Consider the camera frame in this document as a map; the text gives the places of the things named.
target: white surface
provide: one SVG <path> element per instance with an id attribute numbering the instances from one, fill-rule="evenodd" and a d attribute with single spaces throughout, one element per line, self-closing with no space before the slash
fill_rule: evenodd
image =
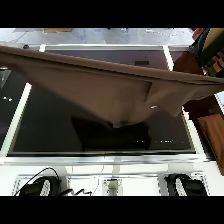
<path id="1" fill-rule="evenodd" d="M 10 196 L 13 189 L 14 181 L 19 174 L 36 174 L 40 170 L 42 170 L 45 167 L 41 166 L 0 166 L 0 195 L 1 196 Z M 96 165 L 96 166 L 77 166 L 77 167 L 54 167 L 57 172 L 60 174 L 89 174 L 89 173 L 100 173 L 102 171 L 103 166 L 102 165 Z M 102 174 L 111 174 L 112 175 L 113 166 L 112 165 L 105 165 L 104 169 L 102 171 Z M 168 170 L 168 164 L 142 164 L 142 165 L 122 165 L 120 167 L 120 174 L 125 173 L 132 173 L 132 174 L 139 174 L 142 173 L 152 173 L 152 172 L 164 172 Z M 186 163 L 180 163 L 175 164 L 175 166 L 172 166 L 172 172 L 183 172 L 184 170 L 195 170 L 195 171 L 205 171 L 209 192 L 210 195 L 222 195 L 224 196 L 224 177 L 221 176 L 220 171 L 218 169 L 218 166 L 216 162 L 206 162 L 206 163 L 197 163 L 193 166 L 189 166 L 189 164 Z M 45 172 L 45 174 L 52 174 L 53 171 L 48 170 L 48 173 Z M 98 177 L 99 175 L 95 175 L 96 178 L 93 178 L 92 181 L 84 181 L 80 182 L 79 186 L 75 187 L 74 190 L 79 190 L 81 188 L 85 188 L 86 191 L 94 191 L 97 187 L 98 183 Z M 157 188 L 155 185 L 155 182 L 151 182 L 150 180 L 144 181 L 144 180 L 138 180 L 137 182 L 133 182 L 135 180 L 129 179 L 124 182 L 124 188 L 123 188 L 123 195 L 135 195 L 137 193 L 137 189 L 142 192 L 142 195 L 155 195 L 157 192 Z M 95 192 L 95 195 L 101 195 L 102 193 L 102 181 L 99 181 L 99 186 L 97 188 L 97 191 Z"/>

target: concrete floor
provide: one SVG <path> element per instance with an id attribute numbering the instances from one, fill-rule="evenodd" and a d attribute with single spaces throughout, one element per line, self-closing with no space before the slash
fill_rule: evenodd
<path id="1" fill-rule="evenodd" d="M 43 28 L 0 28 L 0 45 L 21 44 L 172 44 L 190 45 L 188 28 L 73 28 L 72 32 L 44 33 Z"/>

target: folded cloth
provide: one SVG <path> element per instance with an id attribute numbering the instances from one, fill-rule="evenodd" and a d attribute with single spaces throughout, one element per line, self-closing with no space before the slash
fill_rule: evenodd
<path id="1" fill-rule="evenodd" d="M 224 176 L 224 121 L 220 114 L 198 118 L 199 125 L 208 140 Z"/>
<path id="2" fill-rule="evenodd" d="M 215 77 L 3 46 L 0 65 L 111 122 L 113 127 L 142 122 L 157 109 L 177 116 L 189 100 L 224 90 L 224 79 Z"/>

